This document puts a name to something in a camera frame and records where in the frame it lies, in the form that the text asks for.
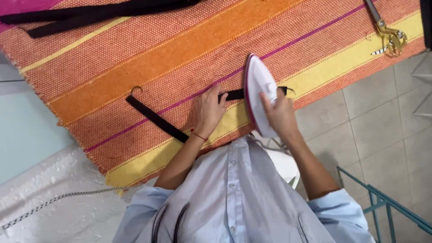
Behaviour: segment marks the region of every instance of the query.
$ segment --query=button-up shirt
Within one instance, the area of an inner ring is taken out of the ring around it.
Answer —
[[[187,203],[179,242],[375,242],[344,189],[306,203],[247,136],[200,156],[175,191],[137,191],[113,242],[151,242],[159,210],[158,242],[171,242]]]

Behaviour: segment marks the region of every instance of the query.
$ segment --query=striped rug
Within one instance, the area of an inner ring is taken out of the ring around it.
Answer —
[[[113,2],[4,0],[0,15]],[[127,186],[157,176],[181,147],[126,103],[132,87],[141,86],[137,99],[189,133],[196,98],[216,83],[241,88],[253,52],[279,85],[295,90],[289,95],[299,109],[425,48],[417,0],[375,5],[390,27],[408,36],[400,57],[370,55],[382,46],[363,0],[205,0],[40,39],[0,25],[0,47],[107,184]],[[243,101],[230,101],[201,153],[253,128]]]

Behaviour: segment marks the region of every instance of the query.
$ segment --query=dark hair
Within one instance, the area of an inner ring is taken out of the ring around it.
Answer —
[[[155,220],[153,221],[153,227],[152,227],[152,243],[157,243],[158,242],[158,235],[159,235],[159,227],[161,225],[161,221],[163,216],[165,215],[165,212],[168,210],[169,204],[165,204],[165,207],[162,207],[161,209],[158,210],[158,212],[156,213],[155,216]],[[180,223],[181,223],[181,219],[184,215],[184,213],[186,212],[186,210],[189,208],[189,203],[187,203],[185,206],[183,206],[183,208],[180,211],[180,214],[177,217],[177,221],[175,222],[175,228],[174,228],[174,239],[173,239],[173,243],[178,243],[178,239],[179,239],[179,228],[180,228]]]

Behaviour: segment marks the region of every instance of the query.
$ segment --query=scissor blade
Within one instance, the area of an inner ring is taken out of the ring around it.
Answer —
[[[372,0],[365,0],[366,5],[368,5],[369,11],[371,11],[372,17],[374,17],[375,22],[380,21],[381,17],[379,16],[379,13],[377,9],[375,8],[374,3]]]

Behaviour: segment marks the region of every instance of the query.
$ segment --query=white iron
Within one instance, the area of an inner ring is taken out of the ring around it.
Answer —
[[[277,99],[277,84],[268,68],[257,55],[249,55],[245,70],[243,85],[245,87],[245,103],[249,117],[262,137],[278,137],[267,121],[259,96],[261,91],[264,92],[271,104],[274,105]]]

